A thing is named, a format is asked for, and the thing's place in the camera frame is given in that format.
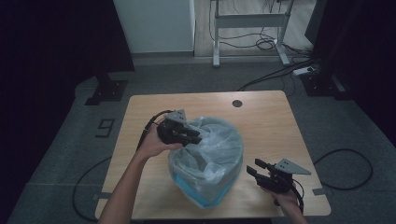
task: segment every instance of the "black stand base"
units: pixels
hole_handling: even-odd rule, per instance
[[[327,82],[320,81],[318,75],[301,75],[300,78],[308,96],[333,96],[336,100],[351,100],[335,77]]]
[[[93,97],[85,105],[99,105],[101,102],[119,102],[125,91],[128,81],[109,81],[106,85],[99,82]]]

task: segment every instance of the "metal bracket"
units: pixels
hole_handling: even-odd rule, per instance
[[[170,120],[172,120],[174,122],[177,122],[177,123],[184,124],[184,123],[187,122],[186,121],[187,120],[186,119],[186,114],[184,113],[184,109],[177,110],[177,111],[174,111],[172,113],[166,114],[166,115],[164,115],[164,117],[166,119],[170,119]]]
[[[291,175],[311,175],[310,171],[287,159],[281,160],[275,165],[275,168]]]

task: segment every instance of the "gray floor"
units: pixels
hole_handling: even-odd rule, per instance
[[[90,223],[73,210],[72,193],[78,179],[97,162],[112,155],[127,102],[132,95],[181,92],[235,91],[252,79],[283,68],[278,59],[255,63],[223,61],[213,68],[210,60],[137,60],[136,72],[112,73],[128,80],[120,102],[84,105],[96,87],[94,78],[76,89],[73,104],[45,158],[36,169],[8,223]],[[310,223],[396,223],[396,149],[353,101],[308,97],[297,77],[274,78],[247,91],[283,90],[313,161],[337,148],[352,148],[374,166],[373,178],[359,189],[325,188],[332,207],[327,217],[309,217]],[[98,129],[102,119],[114,119],[108,138]],[[78,210],[92,217],[106,176],[108,161],[93,169],[76,192]],[[368,165],[351,153],[330,156],[316,166],[321,180],[350,187],[368,175]],[[274,218],[274,223],[288,223]]]

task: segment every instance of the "black cable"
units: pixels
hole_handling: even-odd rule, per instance
[[[300,182],[298,182],[297,180],[295,180],[295,179],[293,179],[293,181],[296,182],[298,185],[300,185],[300,188],[301,188],[301,190],[302,190],[302,192],[303,192],[303,194],[301,195],[301,197],[303,198],[303,197],[305,196],[305,191],[304,191],[303,185],[302,185]]]
[[[289,46],[289,45],[287,45],[285,43],[283,43],[283,46],[285,47],[285,49],[288,52],[294,52],[296,54],[304,55],[304,56],[311,56],[312,55],[312,50],[309,50],[309,49],[295,49],[295,48],[292,48],[291,46]]]
[[[282,176],[278,176],[282,182],[284,182],[286,185],[289,186],[291,191],[293,191],[294,195],[297,197],[297,201],[299,202],[299,208],[301,213],[304,213],[304,200],[303,197],[301,196],[300,192],[291,184],[289,183],[286,179],[284,179]]]
[[[238,9],[236,9],[236,6],[235,6],[235,0],[233,0],[233,9],[235,9],[235,11],[239,14],[239,11],[238,11]]]
[[[164,110],[163,112],[160,112],[160,113],[158,113],[156,116],[154,116],[154,117],[151,118],[151,120],[148,122],[148,124],[146,124],[146,127],[145,127],[145,129],[143,130],[142,135],[140,135],[140,139],[139,139],[139,143],[137,144],[136,151],[137,151],[137,150],[140,148],[140,146],[142,145],[143,140],[145,140],[146,135],[147,135],[148,132],[149,132],[149,127],[151,126],[151,124],[153,124],[154,121],[155,121],[160,115],[166,114],[166,113],[171,113],[171,112],[174,112],[174,111],[173,111],[173,110]]]
[[[262,44],[268,44],[269,48],[263,48]],[[262,50],[268,50],[268,49],[273,49],[275,47],[275,44],[274,44],[274,41],[272,41],[271,39],[260,38],[256,41],[255,47],[257,47],[258,49],[262,49]]]
[[[273,9],[273,7],[274,7],[274,3],[275,3],[275,0],[273,0],[273,4],[272,4],[271,7],[270,7],[270,13],[272,13],[272,9]]]
[[[99,161],[98,163],[96,163],[96,164],[95,164],[93,167],[91,167],[87,172],[85,172],[84,175],[82,175],[82,176],[79,178],[79,180],[77,181],[76,185],[74,186],[73,195],[72,195],[72,204],[73,204],[73,209],[75,210],[75,212],[78,214],[79,217],[82,217],[82,218],[84,218],[84,219],[86,219],[86,220],[89,220],[89,221],[92,221],[92,222],[97,222],[97,221],[98,221],[97,218],[86,217],[86,216],[84,216],[81,212],[79,212],[79,210],[78,210],[78,208],[77,208],[77,205],[76,205],[76,191],[77,191],[77,187],[78,187],[79,183],[81,182],[81,180],[82,180],[91,170],[93,170],[93,169],[94,169],[95,167],[97,167],[98,165],[100,165],[100,164],[102,164],[103,162],[108,161],[108,160],[110,160],[110,159],[111,159],[111,156],[105,158],[105,159],[102,160],[102,161]]]
[[[256,33],[252,33],[252,34],[247,34],[247,35],[238,35],[238,36],[231,36],[231,37],[223,37],[223,36],[219,36],[219,39],[237,39],[237,38],[242,38],[245,36],[250,36],[250,35],[260,35],[260,34],[256,34]]]
[[[248,87],[248,86],[250,86],[250,85],[253,85],[253,84],[256,84],[256,83],[259,83],[259,82],[263,82],[263,81],[268,80],[268,79],[271,79],[271,78],[285,76],[285,75],[288,74],[289,72],[292,72],[293,70],[295,70],[295,69],[297,69],[297,68],[300,68],[300,67],[303,67],[303,66],[307,66],[307,65],[309,65],[310,63],[313,63],[313,62],[314,62],[314,60],[311,60],[311,59],[310,59],[310,60],[306,60],[306,61],[303,61],[303,62],[300,62],[300,63],[296,63],[296,64],[294,64],[294,65],[291,66],[291,67],[286,67],[286,68],[277,70],[277,71],[275,71],[275,72],[273,72],[273,73],[270,73],[270,74],[268,74],[268,75],[265,75],[265,76],[263,76],[263,77],[259,77],[259,78],[257,78],[257,79],[254,79],[254,80],[250,81],[249,83],[247,83],[247,84],[245,84],[244,86],[240,87],[240,88],[239,88],[238,90],[236,90],[236,91],[244,91],[244,90],[246,89],[246,87]],[[271,77],[272,75],[275,75],[275,74],[277,74],[277,73],[279,73],[279,72],[282,72],[282,71],[285,71],[285,70],[288,70],[288,69],[290,69],[290,71],[289,71],[288,73],[284,73],[284,74],[282,74],[282,75],[280,75],[280,76]]]
[[[282,89],[281,89],[282,91],[284,91],[285,88],[286,88],[286,83],[285,83],[285,80],[283,80],[283,77],[286,76],[286,75],[289,75],[289,76],[290,76],[290,74],[291,74],[291,71],[289,71],[288,73],[286,73],[286,71],[284,71],[283,74],[280,76],[280,79],[282,80]],[[290,78],[291,78],[291,80],[293,81],[293,92],[292,92],[291,94],[288,94],[287,96],[292,96],[292,95],[294,94],[294,91],[295,91],[295,83],[294,83],[294,80],[292,79],[291,76],[290,76]]]
[[[291,81],[293,82],[293,92],[291,94],[288,94],[287,97],[294,95],[294,93],[296,92],[296,83],[294,82],[294,78],[291,75],[291,73],[289,73],[289,77],[290,77]]]
[[[262,12],[264,12],[265,8],[269,6],[268,0],[265,0],[264,4],[262,5]]]
[[[358,189],[358,188],[360,188],[361,186],[365,185],[365,184],[372,178],[372,176],[373,176],[373,172],[374,172],[373,165],[370,163],[370,161],[369,161],[366,157],[364,157],[361,153],[359,153],[358,151],[355,151],[355,150],[353,150],[353,149],[349,149],[349,148],[340,148],[340,149],[336,149],[336,150],[334,150],[334,151],[331,151],[331,152],[329,152],[329,153],[326,153],[326,154],[324,154],[322,157],[320,157],[317,161],[315,161],[315,162],[314,162],[314,165],[316,165],[318,162],[320,162],[320,161],[323,160],[324,158],[328,157],[329,155],[331,155],[331,154],[333,154],[333,153],[335,153],[335,152],[340,152],[340,151],[349,151],[349,152],[352,152],[352,153],[355,153],[355,154],[361,156],[361,157],[369,164],[369,167],[370,167],[370,174],[369,174],[369,175],[366,177],[366,179],[364,179],[361,183],[359,183],[359,184],[357,184],[357,185],[355,185],[355,186],[353,186],[353,187],[349,187],[349,188],[342,188],[342,187],[333,186],[333,185],[330,185],[330,184],[328,184],[328,183],[326,183],[326,182],[323,182],[323,181],[320,181],[320,183],[321,183],[323,186],[329,187],[329,188],[331,188],[331,189],[339,189],[339,190],[352,190],[352,189]]]
[[[262,38],[262,39],[265,39],[265,38],[269,38],[269,39],[271,39],[271,40],[275,40],[273,37],[271,37],[270,35],[265,35],[263,32],[264,32],[264,28],[265,27],[262,27],[262,30],[260,31],[260,37]]]
[[[222,41],[220,41],[219,43],[231,46],[231,47],[236,48],[236,49],[250,49],[250,48],[256,48],[257,47],[257,44],[249,45],[249,46],[236,46],[236,45],[232,45],[232,44],[229,44],[227,42],[222,42]]]

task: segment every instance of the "human arm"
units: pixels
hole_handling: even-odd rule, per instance
[[[270,193],[274,199],[276,199],[280,208],[282,209],[283,214],[288,217],[293,224],[307,224],[303,213],[300,210],[300,207],[297,203],[297,197],[293,193],[293,191],[289,190],[286,193],[274,193],[268,189],[261,187],[265,192]]]
[[[156,125],[152,124],[141,147],[132,157],[119,183],[114,188],[111,197],[99,218],[99,223],[129,223],[134,211],[134,200],[140,177],[146,162],[165,150],[181,148],[182,145],[164,144],[158,137]]]

